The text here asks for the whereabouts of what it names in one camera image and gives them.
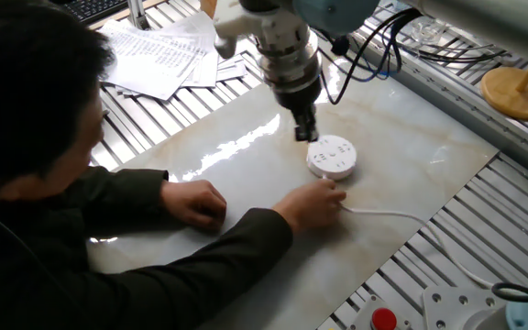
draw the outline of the man's left hand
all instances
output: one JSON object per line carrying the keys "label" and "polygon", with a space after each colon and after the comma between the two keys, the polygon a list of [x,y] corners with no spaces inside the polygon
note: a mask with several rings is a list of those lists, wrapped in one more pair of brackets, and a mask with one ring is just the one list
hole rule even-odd
{"label": "man's left hand", "polygon": [[209,181],[165,181],[160,196],[173,216],[191,226],[219,230],[226,219],[226,199]]}

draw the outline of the red button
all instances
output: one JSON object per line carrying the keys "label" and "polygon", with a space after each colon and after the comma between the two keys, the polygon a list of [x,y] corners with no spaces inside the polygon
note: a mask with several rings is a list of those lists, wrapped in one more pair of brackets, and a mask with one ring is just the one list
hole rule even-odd
{"label": "red button", "polygon": [[372,327],[374,330],[394,330],[396,315],[388,308],[379,308],[372,314]]}

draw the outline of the man's right hand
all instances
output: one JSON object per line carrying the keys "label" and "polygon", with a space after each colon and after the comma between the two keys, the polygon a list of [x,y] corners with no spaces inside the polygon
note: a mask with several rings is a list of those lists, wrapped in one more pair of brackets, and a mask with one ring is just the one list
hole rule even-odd
{"label": "man's right hand", "polygon": [[290,192],[272,210],[286,220],[296,234],[307,228],[329,226],[339,218],[340,202],[346,192],[336,189],[336,183],[322,179]]}

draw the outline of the keyboard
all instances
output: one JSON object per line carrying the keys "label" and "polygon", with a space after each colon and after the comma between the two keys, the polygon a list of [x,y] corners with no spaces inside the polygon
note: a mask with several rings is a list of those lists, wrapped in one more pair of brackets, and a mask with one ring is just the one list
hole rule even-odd
{"label": "keyboard", "polygon": [[91,24],[127,8],[127,0],[73,0],[64,8],[84,24]]}

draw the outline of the round power socket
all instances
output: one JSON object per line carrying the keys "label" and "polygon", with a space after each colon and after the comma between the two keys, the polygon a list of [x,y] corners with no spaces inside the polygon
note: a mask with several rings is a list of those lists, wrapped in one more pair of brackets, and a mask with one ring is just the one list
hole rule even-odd
{"label": "round power socket", "polygon": [[320,136],[309,144],[307,166],[316,176],[334,181],[345,179],[354,171],[358,154],[346,139],[337,136]]}

